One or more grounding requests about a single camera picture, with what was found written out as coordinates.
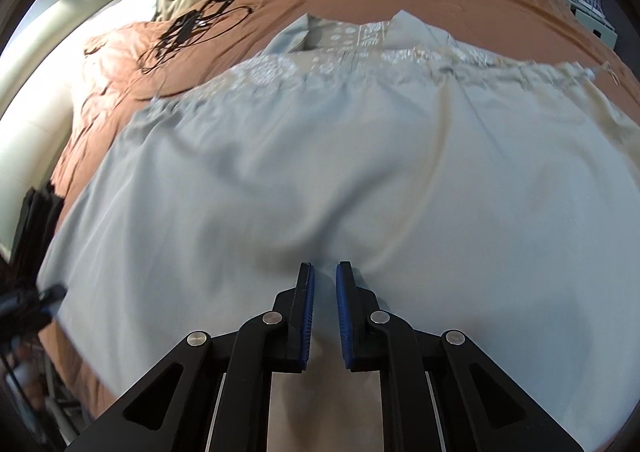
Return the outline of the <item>light grey jacket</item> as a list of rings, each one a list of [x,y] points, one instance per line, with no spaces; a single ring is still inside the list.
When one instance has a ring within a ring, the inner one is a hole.
[[[639,127],[601,64],[536,64],[408,12],[303,16],[117,135],[39,272],[122,394],[186,334],[232,332],[316,269],[308,370],[274,380],[273,451],[377,451],[378,379],[341,357],[349,261],[416,329],[458,329],[586,450],[639,400]]]

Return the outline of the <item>folded black clothes stack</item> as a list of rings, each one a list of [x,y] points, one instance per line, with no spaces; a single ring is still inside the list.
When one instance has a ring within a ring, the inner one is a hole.
[[[42,188],[25,194],[15,230],[11,258],[11,278],[18,289],[33,289],[44,255],[54,235],[64,206],[48,181]]]

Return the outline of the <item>white padded headboard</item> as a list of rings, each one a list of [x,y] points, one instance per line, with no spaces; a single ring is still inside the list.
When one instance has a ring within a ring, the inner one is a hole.
[[[1,255],[11,254],[23,198],[42,187],[70,138],[72,87],[90,38],[153,18],[156,0],[59,0],[1,55]]]

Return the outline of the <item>brown bed cover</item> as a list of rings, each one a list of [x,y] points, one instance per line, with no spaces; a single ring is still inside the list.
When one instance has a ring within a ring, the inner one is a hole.
[[[237,0],[240,10],[214,30],[213,42],[186,49],[166,67],[143,74],[140,56],[167,31],[167,22],[128,21],[91,38],[72,136],[53,172],[56,193],[73,203],[117,134],[154,94],[179,94],[255,56],[303,15],[367,23],[410,12],[454,38],[500,55],[543,64],[607,64],[598,87],[631,119],[639,115],[634,73],[584,29],[564,0]]]

